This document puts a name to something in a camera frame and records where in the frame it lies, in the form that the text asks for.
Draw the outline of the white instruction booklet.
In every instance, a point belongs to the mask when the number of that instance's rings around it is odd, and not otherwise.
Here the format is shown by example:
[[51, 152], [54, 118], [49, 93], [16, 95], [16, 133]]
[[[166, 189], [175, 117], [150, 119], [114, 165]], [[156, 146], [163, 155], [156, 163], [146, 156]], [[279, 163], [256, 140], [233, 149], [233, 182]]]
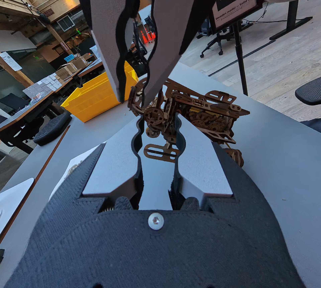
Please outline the white instruction booklet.
[[96, 148], [98, 148], [98, 146], [86, 151], [85, 153], [73, 158], [70, 161], [65, 173], [63, 174], [62, 178], [59, 180], [59, 182], [55, 186], [48, 201], [50, 201], [50, 199], [52, 198], [54, 193], [57, 191], [57, 189], [60, 187], [60, 185], [65, 181], [65, 179], [82, 163], [82, 161], [84, 161], [92, 152], [94, 152], [96, 150]]

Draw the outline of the wooden model vehicle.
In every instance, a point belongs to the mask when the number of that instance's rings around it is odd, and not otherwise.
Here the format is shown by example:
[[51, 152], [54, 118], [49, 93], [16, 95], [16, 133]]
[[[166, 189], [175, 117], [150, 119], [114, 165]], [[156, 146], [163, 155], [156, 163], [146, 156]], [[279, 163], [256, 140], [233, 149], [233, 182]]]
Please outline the wooden model vehicle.
[[175, 116], [181, 114], [212, 142], [226, 144], [225, 152], [243, 167], [241, 151], [232, 149], [228, 143], [236, 143], [232, 131], [234, 122], [250, 112], [233, 104], [235, 96], [217, 90], [203, 95], [168, 78], [163, 85], [165, 93], [159, 92], [149, 105], [143, 106], [142, 90], [146, 82], [144, 78], [131, 87], [127, 105], [135, 116], [143, 116], [148, 137], [157, 138], [161, 134], [166, 140], [164, 146], [146, 145], [143, 153], [147, 158], [175, 162], [179, 154], [179, 150], [173, 148], [176, 145]]

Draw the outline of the row of colourful small boxes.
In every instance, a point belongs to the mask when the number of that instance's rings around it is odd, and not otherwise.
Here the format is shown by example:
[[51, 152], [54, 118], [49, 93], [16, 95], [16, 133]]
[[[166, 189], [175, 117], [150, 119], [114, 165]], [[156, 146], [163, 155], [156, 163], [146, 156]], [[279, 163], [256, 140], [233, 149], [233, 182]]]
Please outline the row of colourful small boxes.
[[85, 53], [84, 55], [81, 55], [78, 53], [78, 54], [69, 55], [69, 56], [65, 57], [64, 61], [66, 63], [70, 63], [70, 62], [73, 62], [74, 60], [79, 59], [81, 57], [87, 62], [92, 62], [97, 59], [97, 57], [95, 56], [94, 53]]

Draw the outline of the sign board on black stand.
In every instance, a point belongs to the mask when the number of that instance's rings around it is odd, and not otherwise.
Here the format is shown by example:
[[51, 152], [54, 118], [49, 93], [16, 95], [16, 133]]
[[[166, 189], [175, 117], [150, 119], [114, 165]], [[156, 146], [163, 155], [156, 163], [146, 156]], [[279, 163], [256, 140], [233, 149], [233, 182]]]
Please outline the sign board on black stand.
[[216, 0], [212, 8], [212, 28], [215, 29], [215, 34], [228, 27], [232, 28], [242, 90], [245, 95], [248, 95], [248, 91], [241, 44], [242, 40], [240, 36], [242, 29], [239, 24], [243, 19], [261, 9], [263, 7], [263, 2], [264, 0]]

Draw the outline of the white paper notice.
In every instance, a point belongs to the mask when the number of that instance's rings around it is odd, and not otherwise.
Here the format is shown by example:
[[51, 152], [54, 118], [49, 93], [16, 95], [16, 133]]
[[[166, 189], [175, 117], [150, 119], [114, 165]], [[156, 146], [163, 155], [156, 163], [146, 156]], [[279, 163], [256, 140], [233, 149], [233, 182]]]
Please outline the white paper notice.
[[19, 71], [22, 69], [22, 67], [7, 52], [0, 53], [0, 57], [12, 70]]

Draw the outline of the yellow plastic bin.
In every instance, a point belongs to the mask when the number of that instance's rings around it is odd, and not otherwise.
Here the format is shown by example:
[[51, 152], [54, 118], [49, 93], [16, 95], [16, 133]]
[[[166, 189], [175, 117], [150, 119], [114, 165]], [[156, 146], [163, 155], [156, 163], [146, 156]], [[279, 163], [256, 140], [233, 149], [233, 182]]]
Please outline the yellow plastic bin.
[[82, 122], [119, 105], [106, 72], [76, 88], [62, 103], [62, 107]]

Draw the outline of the brown cardboard box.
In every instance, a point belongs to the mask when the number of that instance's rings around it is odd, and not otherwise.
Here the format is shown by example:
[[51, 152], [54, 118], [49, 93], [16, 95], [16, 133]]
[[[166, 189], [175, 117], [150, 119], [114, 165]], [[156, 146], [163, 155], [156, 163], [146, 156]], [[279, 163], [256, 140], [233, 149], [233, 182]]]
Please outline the brown cardboard box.
[[77, 70], [84, 69], [89, 65], [88, 62], [86, 61], [86, 59], [83, 58], [82, 56], [80, 56], [76, 59], [73, 59], [70, 62], [70, 64], [73, 65]]
[[55, 73], [62, 80], [65, 80], [77, 71], [78, 71], [78, 69], [76, 68], [76, 66], [73, 63], [68, 63], [68, 64], [61, 65], [58, 68], [58, 70], [56, 70]]

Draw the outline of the white cardboard box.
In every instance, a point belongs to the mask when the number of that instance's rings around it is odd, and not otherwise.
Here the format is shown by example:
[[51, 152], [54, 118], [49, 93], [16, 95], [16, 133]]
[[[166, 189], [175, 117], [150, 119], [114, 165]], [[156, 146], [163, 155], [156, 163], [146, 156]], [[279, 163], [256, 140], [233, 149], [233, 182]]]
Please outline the white cardboard box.
[[34, 178], [27, 179], [0, 194], [0, 233], [5, 229], [33, 182]]

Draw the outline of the black standing desk frame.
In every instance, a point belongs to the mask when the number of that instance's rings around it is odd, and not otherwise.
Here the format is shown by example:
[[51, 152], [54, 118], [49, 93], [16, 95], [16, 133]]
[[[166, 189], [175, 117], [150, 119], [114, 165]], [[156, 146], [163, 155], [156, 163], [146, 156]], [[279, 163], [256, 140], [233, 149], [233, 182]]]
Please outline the black standing desk frame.
[[287, 21], [286, 21], [286, 29], [271, 36], [269, 38], [271, 41], [277, 40], [278, 38], [286, 35], [287, 33], [290, 33], [291, 31], [295, 30], [296, 28], [298, 28], [298, 27], [306, 24], [310, 20], [312, 20], [313, 17], [305, 17], [303, 19], [300, 19], [299, 21], [296, 20], [298, 4], [299, 4], [299, 0], [294, 0], [294, 1], [289, 2], [288, 15], [287, 15]]

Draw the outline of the dark desk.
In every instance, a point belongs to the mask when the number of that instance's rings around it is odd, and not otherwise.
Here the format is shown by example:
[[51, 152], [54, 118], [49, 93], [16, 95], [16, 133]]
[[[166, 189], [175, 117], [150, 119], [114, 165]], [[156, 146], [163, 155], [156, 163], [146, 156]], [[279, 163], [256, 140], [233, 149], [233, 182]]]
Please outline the dark desk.
[[95, 77], [99, 76], [100, 74], [104, 73], [105, 69], [103, 63], [100, 58], [92, 62], [89, 66], [85, 69], [81, 70], [78, 74], [77, 83], [80, 87], [83, 86], [84, 83], [94, 79]]

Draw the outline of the person's dark blue clothing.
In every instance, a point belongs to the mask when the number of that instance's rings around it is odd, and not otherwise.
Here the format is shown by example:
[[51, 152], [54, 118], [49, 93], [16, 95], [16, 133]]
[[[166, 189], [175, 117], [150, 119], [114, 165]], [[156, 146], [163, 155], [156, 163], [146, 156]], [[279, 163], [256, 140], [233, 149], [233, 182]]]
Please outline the person's dark blue clothing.
[[309, 121], [301, 121], [301, 123], [321, 133], [321, 118], [315, 118]]

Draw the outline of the wall window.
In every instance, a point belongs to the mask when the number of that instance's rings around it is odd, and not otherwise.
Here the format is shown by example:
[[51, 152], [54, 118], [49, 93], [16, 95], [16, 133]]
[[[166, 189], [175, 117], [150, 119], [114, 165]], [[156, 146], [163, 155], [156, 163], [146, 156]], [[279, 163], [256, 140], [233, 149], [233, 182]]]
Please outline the wall window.
[[57, 21], [62, 31], [65, 33], [75, 27], [75, 23], [69, 15], [66, 15]]

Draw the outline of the black monitor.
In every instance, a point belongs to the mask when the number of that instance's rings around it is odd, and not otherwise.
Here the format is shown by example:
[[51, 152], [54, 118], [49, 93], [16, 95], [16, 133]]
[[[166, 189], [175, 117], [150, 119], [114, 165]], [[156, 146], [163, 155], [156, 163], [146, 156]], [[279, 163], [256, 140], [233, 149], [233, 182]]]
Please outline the black monitor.
[[11, 108], [11, 110], [8, 112], [8, 114], [11, 116], [29, 105], [28, 100], [18, 97], [13, 93], [10, 93], [7, 96], [1, 98], [0, 103]]

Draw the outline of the wooden edged desk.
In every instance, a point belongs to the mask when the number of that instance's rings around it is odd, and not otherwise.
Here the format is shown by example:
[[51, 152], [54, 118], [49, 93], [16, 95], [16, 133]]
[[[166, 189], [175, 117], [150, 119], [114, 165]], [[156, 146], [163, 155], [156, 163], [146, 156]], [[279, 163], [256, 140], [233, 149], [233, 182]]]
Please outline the wooden edged desk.
[[21, 137], [18, 138], [18, 134], [23, 130], [26, 124], [32, 122], [38, 117], [45, 116], [48, 112], [49, 117], [53, 118], [60, 114], [60, 110], [53, 107], [53, 102], [57, 102], [59, 98], [66, 94], [68, 89], [72, 86], [80, 87], [77, 83], [78, 74], [81, 70], [78, 70], [67, 78], [64, 84], [56, 91], [43, 96], [32, 106], [27, 106], [18, 113], [15, 113], [10, 118], [7, 118], [1, 123], [0, 137], [1, 142], [8, 147], [16, 147], [23, 152], [30, 154], [33, 148], [27, 145]]

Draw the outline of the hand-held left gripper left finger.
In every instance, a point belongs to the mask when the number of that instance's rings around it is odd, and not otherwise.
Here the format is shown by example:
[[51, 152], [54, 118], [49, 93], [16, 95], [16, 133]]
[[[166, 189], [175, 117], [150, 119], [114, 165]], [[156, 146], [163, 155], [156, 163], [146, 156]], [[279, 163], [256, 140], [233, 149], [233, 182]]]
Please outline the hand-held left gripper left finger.
[[107, 197], [116, 203], [126, 197], [139, 208], [144, 182], [141, 158], [144, 120], [138, 116], [108, 139], [84, 187], [85, 197]]

